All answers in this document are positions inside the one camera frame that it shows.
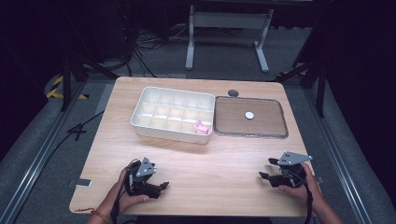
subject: red bracelet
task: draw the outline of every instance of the red bracelet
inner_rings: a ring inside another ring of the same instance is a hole
[[[107,224],[113,224],[113,222],[108,217],[105,217],[98,211],[95,211],[95,210],[91,211],[91,215],[96,215],[96,216],[101,217]]]

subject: person's arm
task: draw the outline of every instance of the person's arm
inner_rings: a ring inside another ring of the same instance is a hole
[[[302,163],[306,173],[306,182],[308,184],[309,190],[312,192],[312,197],[314,201],[312,202],[312,210],[317,214],[320,223],[343,223],[341,219],[335,214],[330,205],[323,198],[320,189],[318,187],[318,182],[312,175],[311,169],[305,163]],[[303,185],[299,188],[291,188],[288,186],[279,186],[278,189],[281,191],[288,193],[289,195],[297,198],[300,202],[307,204],[308,196],[306,194],[306,189]]]
[[[107,224],[108,223],[107,221],[110,221],[111,223],[111,216],[110,216],[111,209],[113,208],[113,204],[116,201],[117,194],[119,192],[125,174],[126,172],[124,169],[120,174],[119,181],[117,181],[117,183],[114,184],[114,186],[108,192],[107,196],[103,199],[101,204],[95,210],[94,213],[96,214],[90,216],[90,219],[88,220],[87,224],[102,224],[102,223]],[[123,193],[120,198],[120,214],[125,212],[130,206],[138,203],[143,203],[148,199],[149,196],[147,195],[129,196],[128,193],[126,192]]]

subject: rectangular container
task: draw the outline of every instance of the rectangular container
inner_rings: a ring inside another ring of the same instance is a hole
[[[146,87],[131,124],[143,136],[206,144],[213,131],[216,98],[212,94]],[[195,122],[210,126],[208,134],[195,133]]]

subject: black wire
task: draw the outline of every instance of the black wire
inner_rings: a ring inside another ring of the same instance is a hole
[[[308,184],[306,183],[306,179],[302,179],[300,178],[297,174],[294,174],[290,171],[284,170],[286,175],[293,175],[297,178],[299,178],[302,183],[304,184],[305,188],[306,188],[306,195],[308,196],[308,202],[307,202],[307,211],[306,211],[306,219],[305,219],[305,224],[309,224],[310,220],[311,220],[311,216],[312,216],[312,202],[313,202],[313,197],[312,197],[312,192],[311,190],[309,190]]]
[[[138,161],[138,159],[134,159],[131,162],[129,162],[128,166],[125,168],[127,172],[125,173],[125,176],[122,179],[122,182],[121,182],[121,185],[119,188],[119,192],[117,193],[116,200],[114,201],[113,207],[111,208],[110,216],[111,216],[111,220],[113,221],[113,224],[117,224],[117,216],[120,214],[120,198],[121,198],[122,194],[125,193],[125,191],[122,191],[122,189],[125,185],[125,180],[128,176],[128,172],[129,172],[128,169],[134,161]]]
[[[148,66],[145,64],[145,62],[143,62],[143,60],[140,58],[139,54],[136,52],[135,49],[134,49],[134,52],[135,52],[135,55],[136,55],[136,57],[138,58],[138,60],[139,60],[143,65],[145,65],[145,67],[147,68],[147,70],[149,71],[149,73],[150,73],[152,76],[156,77],[156,76],[151,72],[151,70],[149,70]]]
[[[38,174],[37,174],[37,178],[36,180],[38,180],[38,178],[41,176],[41,174],[43,173],[43,170],[46,168],[47,164],[49,163],[50,159],[52,158],[52,156],[55,154],[56,150],[58,150],[58,148],[62,145],[62,143],[64,141],[66,141],[67,138],[70,137],[70,135],[72,135],[75,131],[77,131],[80,127],[82,127],[84,124],[87,124],[88,122],[90,122],[91,120],[95,119],[96,117],[98,117],[99,115],[103,114],[105,112],[102,111],[99,114],[95,115],[93,118],[85,121],[83,124],[78,124],[77,126],[75,126],[74,128],[70,129],[70,133],[58,144],[58,146],[56,146],[55,149],[52,150],[52,152],[49,154],[49,156],[46,158],[46,160],[44,161],[44,165],[43,167],[39,170]],[[32,189],[35,187],[37,181],[35,181],[32,185]],[[20,211],[18,212],[18,214],[15,216],[14,220],[17,220],[18,216],[21,214],[21,210],[22,208],[25,206],[27,199],[29,198],[30,194],[32,193],[32,191],[29,191],[28,195],[26,196],[26,200],[23,202]]]

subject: metal stand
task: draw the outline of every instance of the metal stand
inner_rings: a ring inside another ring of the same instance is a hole
[[[262,29],[260,41],[255,41],[254,46],[260,66],[264,73],[269,71],[265,61],[262,46],[267,36],[271,23],[273,10],[269,9],[267,14],[243,14],[243,13],[217,13],[217,12],[195,12],[194,6],[190,6],[190,40],[187,49],[186,69],[191,70],[194,58],[194,27],[223,27],[241,29]]]

